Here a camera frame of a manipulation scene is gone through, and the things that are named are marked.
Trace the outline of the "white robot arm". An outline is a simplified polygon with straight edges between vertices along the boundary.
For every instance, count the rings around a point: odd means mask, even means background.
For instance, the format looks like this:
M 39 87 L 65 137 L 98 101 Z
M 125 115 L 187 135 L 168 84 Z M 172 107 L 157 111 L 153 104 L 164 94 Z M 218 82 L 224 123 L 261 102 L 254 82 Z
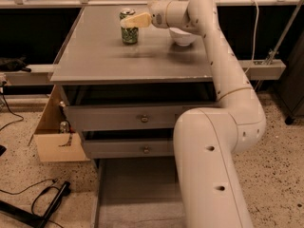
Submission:
M 174 155 L 187 228 L 254 228 L 232 155 L 257 144 L 261 103 L 219 25 L 214 0 L 155 0 L 124 28 L 177 28 L 202 38 L 218 106 L 190 109 L 174 127 Z

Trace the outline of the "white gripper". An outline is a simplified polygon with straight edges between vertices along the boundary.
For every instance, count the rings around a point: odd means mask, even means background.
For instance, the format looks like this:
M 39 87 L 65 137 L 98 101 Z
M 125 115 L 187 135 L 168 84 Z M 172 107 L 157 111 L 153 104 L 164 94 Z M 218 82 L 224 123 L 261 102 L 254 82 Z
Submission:
M 147 6 L 149 12 L 143 12 L 125 17 L 120 25 L 124 29 L 131 28 L 147 28 L 151 23 L 160 29 L 168 29 L 169 26 L 166 21 L 167 8 L 170 4 L 169 0 L 152 0 Z

